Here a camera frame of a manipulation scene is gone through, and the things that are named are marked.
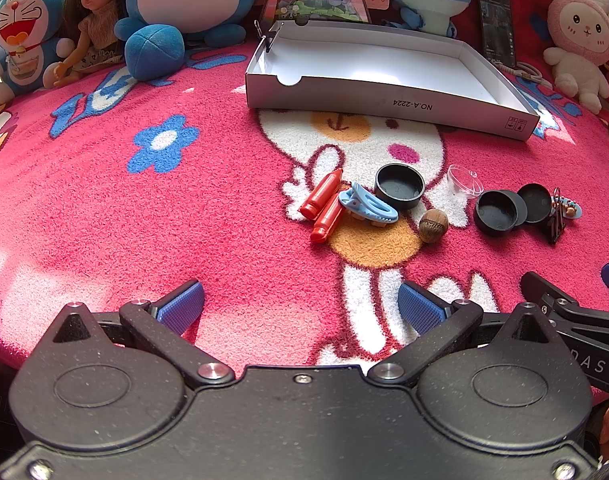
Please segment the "small blue food plate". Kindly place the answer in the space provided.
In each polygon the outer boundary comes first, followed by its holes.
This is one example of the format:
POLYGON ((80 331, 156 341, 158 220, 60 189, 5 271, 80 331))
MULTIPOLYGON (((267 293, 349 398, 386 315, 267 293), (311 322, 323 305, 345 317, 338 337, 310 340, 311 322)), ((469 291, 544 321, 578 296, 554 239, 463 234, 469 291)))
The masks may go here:
POLYGON ((553 197, 553 205, 561 207, 563 218, 566 220, 577 220, 582 216, 580 205, 569 198, 553 197))

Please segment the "black round lid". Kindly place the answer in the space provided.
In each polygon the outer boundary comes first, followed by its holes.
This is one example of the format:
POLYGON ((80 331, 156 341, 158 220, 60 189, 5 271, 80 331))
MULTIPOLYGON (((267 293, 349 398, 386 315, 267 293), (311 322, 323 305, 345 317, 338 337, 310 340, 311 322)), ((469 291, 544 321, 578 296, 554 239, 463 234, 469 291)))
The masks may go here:
POLYGON ((552 195, 545 186, 539 183, 527 183, 518 190, 517 194, 527 206, 527 223, 538 224, 550 217, 552 195))
POLYGON ((417 206, 424 192, 424 178, 410 165, 393 162, 376 172, 375 195, 397 211, 408 211, 417 206))
POLYGON ((502 236, 521 226, 528 216, 525 200, 507 190, 482 192, 475 203, 474 222, 483 234, 502 236))

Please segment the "brown hazelnut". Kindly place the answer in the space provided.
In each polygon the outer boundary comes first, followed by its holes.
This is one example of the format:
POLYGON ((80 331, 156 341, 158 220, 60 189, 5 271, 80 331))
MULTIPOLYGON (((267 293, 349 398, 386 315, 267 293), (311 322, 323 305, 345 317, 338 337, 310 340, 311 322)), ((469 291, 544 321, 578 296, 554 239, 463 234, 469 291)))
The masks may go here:
POLYGON ((427 210, 419 220, 419 237, 424 243, 439 242, 448 230, 448 216, 440 209, 427 210))

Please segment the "clear plastic dome cup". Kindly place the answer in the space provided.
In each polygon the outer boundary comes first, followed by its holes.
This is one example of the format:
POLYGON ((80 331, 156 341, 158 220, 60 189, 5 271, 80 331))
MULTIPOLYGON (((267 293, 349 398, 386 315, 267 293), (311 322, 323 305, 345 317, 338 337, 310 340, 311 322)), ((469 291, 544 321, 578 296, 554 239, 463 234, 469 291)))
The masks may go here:
POLYGON ((453 192, 464 195, 469 200, 478 197, 485 190, 477 172, 460 165, 450 165, 447 178, 453 192))

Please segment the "light blue hair clip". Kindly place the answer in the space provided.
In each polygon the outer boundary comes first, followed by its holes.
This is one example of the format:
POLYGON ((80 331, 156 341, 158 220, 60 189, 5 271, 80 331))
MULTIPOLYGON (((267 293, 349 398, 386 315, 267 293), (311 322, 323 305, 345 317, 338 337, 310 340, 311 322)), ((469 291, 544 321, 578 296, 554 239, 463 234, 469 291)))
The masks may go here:
POLYGON ((373 226, 390 226, 399 220, 399 212, 355 182, 338 194, 338 202, 352 217, 368 221, 373 226))

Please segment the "red crayon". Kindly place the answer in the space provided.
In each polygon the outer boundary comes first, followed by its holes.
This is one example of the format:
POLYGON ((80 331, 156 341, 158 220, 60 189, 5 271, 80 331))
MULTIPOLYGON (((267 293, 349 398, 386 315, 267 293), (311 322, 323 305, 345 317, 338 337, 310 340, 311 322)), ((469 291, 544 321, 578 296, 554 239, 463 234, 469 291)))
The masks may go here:
POLYGON ((311 242, 314 244, 326 243, 341 222, 345 211, 346 208, 339 200, 339 192, 337 192, 324 207, 318 219, 315 220, 310 235, 311 242))
POLYGON ((343 180, 341 168, 331 171, 317 184, 309 196, 299 207, 298 211, 307 220, 315 220, 321 214, 324 207, 338 191, 343 180))

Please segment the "pink cartoon fleece blanket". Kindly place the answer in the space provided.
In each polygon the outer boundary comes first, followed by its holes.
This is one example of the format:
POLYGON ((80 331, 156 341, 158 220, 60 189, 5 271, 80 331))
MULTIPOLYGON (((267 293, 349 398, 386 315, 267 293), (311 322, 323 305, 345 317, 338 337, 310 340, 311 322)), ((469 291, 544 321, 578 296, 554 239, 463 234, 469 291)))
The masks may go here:
POLYGON ((16 99, 0 111, 0 359, 19 364, 60 308, 110 311, 196 278, 205 311, 191 341, 235 368, 374 362, 413 339, 397 307, 405 280, 446 300, 510 311, 535 271, 586 307, 609 311, 609 103, 517 81, 538 111, 525 142, 339 113, 250 110, 253 44, 195 51, 182 70, 138 82, 122 67, 16 99), (298 211, 325 176, 337 192, 400 162, 425 192, 390 226, 346 210, 324 244, 298 211), (502 236, 474 222, 450 165, 485 190, 539 183, 577 202, 551 245, 547 220, 502 236), (440 209, 449 230, 424 243, 440 209))

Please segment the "white shallow cardboard box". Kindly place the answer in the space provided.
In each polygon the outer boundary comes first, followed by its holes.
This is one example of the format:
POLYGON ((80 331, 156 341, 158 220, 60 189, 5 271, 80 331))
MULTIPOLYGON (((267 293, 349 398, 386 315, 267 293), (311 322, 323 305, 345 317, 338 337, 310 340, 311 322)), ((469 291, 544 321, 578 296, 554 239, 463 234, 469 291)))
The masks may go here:
POLYGON ((245 74, 258 110, 311 110, 400 118, 525 141, 539 115, 465 42, 351 22, 283 21, 270 52, 245 74))

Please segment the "pink bunny plush toy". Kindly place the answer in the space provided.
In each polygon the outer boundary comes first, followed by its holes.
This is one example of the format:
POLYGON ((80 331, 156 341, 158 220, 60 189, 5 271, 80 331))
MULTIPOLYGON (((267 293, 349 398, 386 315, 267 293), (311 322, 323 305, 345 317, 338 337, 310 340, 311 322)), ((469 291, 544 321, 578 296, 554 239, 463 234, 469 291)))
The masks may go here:
POLYGON ((600 67, 609 60, 609 0, 553 0, 547 29, 554 46, 543 51, 554 87, 593 114, 609 98, 600 67))

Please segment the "black smartphone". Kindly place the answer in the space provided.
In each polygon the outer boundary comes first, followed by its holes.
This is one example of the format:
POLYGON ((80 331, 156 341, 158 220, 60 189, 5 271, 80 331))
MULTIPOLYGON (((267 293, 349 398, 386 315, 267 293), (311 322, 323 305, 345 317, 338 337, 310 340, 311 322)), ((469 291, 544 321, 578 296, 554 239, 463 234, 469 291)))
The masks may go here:
POLYGON ((508 68, 516 67, 510 0, 478 0, 483 28, 483 55, 508 68))

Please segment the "black binder clip on box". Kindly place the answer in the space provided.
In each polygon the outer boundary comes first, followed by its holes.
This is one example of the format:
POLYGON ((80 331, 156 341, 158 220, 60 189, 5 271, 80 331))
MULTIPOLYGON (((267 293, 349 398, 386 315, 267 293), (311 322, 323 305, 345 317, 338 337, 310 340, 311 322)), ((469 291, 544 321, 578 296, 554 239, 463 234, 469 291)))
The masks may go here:
POLYGON ((259 48, 265 50, 265 52, 270 52, 276 32, 272 32, 272 30, 265 32, 259 20, 254 20, 254 29, 256 29, 259 38, 259 48))

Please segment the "round blue plush toy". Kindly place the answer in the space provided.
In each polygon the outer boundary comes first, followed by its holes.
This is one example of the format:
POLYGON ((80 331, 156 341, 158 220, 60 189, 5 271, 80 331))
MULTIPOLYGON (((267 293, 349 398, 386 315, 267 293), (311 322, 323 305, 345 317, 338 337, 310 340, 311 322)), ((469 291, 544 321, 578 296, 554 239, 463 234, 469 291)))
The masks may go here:
POLYGON ((114 25, 124 42, 124 62, 139 81, 175 73, 186 44, 216 49, 240 44, 239 24, 256 0, 126 0, 126 17, 114 25))

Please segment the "brown-haired doll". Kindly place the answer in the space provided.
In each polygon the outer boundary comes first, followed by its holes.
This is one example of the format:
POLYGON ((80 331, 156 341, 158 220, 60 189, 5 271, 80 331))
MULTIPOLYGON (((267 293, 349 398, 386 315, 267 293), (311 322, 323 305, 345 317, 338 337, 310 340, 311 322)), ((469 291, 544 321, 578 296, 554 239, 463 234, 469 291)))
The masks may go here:
POLYGON ((53 68, 55 88, 122 61, 123 41, 114 26, 124 14, 124 0, 66 0, 66 24, 77 32, 78 41, 53 68))

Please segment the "Doraemon plush toy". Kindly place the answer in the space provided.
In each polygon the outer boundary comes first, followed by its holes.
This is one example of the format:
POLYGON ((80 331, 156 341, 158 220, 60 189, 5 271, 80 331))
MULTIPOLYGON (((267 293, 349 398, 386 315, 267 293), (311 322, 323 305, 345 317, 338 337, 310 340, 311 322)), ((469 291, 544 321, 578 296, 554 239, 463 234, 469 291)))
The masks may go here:
POLYGON ((0 105, 39 88, 54 87, 56 66, 74 50, 60 34, 66 0, 0 2, 0 105))

